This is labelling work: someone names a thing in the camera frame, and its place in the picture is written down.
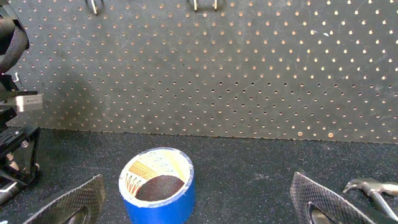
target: hammer head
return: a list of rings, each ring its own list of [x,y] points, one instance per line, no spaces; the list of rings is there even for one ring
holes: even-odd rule
[[[347,193],[347,191],[351,189],[362,189],[367,196],[369,196],[370,192],[372,191],[376,191],[379,193],[384,192],[389,195],[398,195],[397,182],[381,183],[372,178],[359,178],[351,180],[350,182],[348,182],[343,193]]]

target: roll of tape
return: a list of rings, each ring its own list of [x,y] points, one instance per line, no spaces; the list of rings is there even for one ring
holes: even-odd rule
[[[192,161],[178,149],[149,149],[126,164],[119,190],[132,223],[183,223],[195,205]]]

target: black tabletop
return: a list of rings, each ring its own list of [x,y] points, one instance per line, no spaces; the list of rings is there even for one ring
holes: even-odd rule
[[[179,149],[194,163],[196,205],[189,223],[297,223],[289,195],[297,171],[339,194],[353,178],[398,179],[398,148],[392,144],[43,129],[37,155],[42,177],[0,207],[0,220],[103,174],[106,201],[98,223],[129,223],[118,189],[120,172],[139,152],[160,146]],[[346,196],[372,205],[360,190]],[[398,197],[384,198],[398,212]]]

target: tape roll inner label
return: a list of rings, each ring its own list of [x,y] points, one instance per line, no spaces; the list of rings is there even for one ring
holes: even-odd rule
[[[124,198],[137,206],[161,203],[184,190],[190,168],[187,158],[178,150],[147,151],[127,163],[119,188]]]

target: hammer handle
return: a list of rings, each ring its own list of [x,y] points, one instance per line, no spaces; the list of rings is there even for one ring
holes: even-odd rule
[[[388,215],[390,218],[398,221],[397,215],[392,211],[390,206],[387,204],[387,202],[383,199],[383,197],[377,193],[376,191],[372,190],[369,194],[369,196],[374,200],[376,203],[377,208],[384,212],[386,215]]]

